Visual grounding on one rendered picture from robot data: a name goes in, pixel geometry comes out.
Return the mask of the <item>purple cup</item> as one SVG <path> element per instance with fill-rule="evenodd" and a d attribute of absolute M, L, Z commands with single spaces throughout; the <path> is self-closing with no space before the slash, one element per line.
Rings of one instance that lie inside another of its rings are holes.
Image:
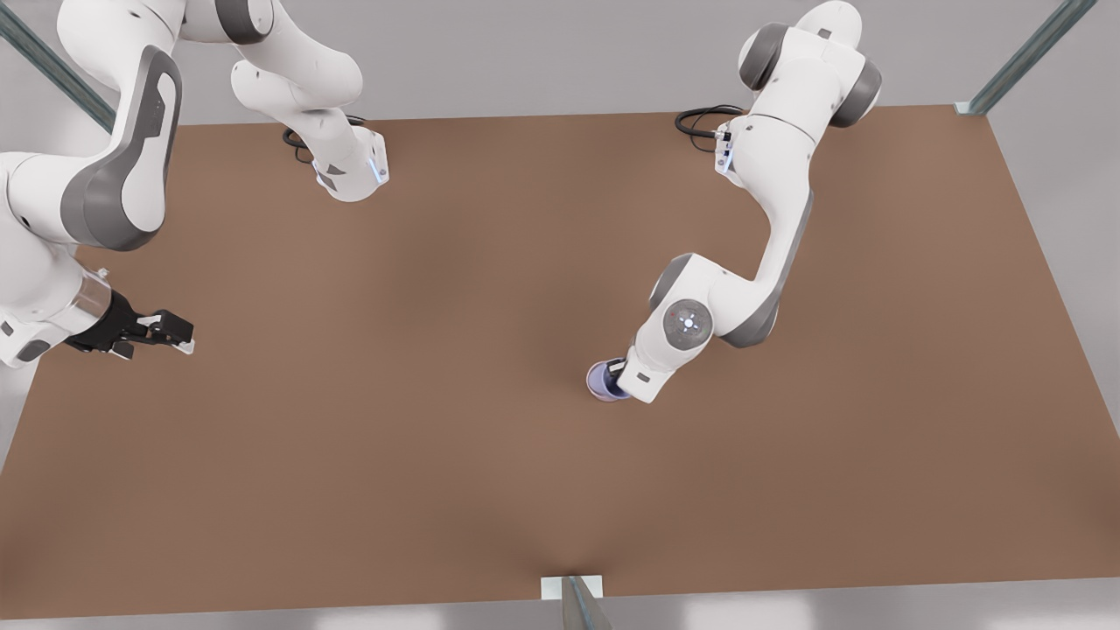
<path fill-rule="evenodd" d="M 607 361 L 592 364 L 589 368 L 588 374 L 585 376 L 585 383 L 587 383 L 592 397 L 601 400 L 601 402 L 618 402 L 631 397 L 625 390 L 623 392 L 609 392 L 607 390 Z"/>

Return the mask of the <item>silver frame post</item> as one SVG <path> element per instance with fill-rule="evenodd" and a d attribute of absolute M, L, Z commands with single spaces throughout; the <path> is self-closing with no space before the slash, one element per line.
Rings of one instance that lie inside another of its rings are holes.
<path fill-rule="evenodd" d="M 115 109 L 109 106 L 108 101 L 81 78 L 66 61 L 60 59 L 60 56 L 45 44 L 28 24 L 24 24 L 24 20 L 4 4 L 4 0 L 0 0 L 0 39 L 11 44 L 25 61 L 32 64 L 45 78 L 52 81 L 52 84 L 73 104 L 80 106 L 81 111 L 87 113 L 88 118 L 95 120 L 108 133 L 112 133 L 116 119 Z"/>
<path fill-rule="evenodd" d="M 601 575 L 581 577 L 543 577 L 541 599 L 560 599 L 563 606 L 563 630 L 613 630 L 604 613 Z"/>
<path fill-rule="evenodd" d="M 1036 67 L 1037 63 L 1057 44 L 1073 25 L 1085 17 L 1099 0 L 1061 0 L 1036 31 L 1032 33 L 1019 49 L 1012 53 L 1004 67 L 984 83 L 972 99 L 955 103 L 956 115 L 988 115 L 992 109 Z"/>

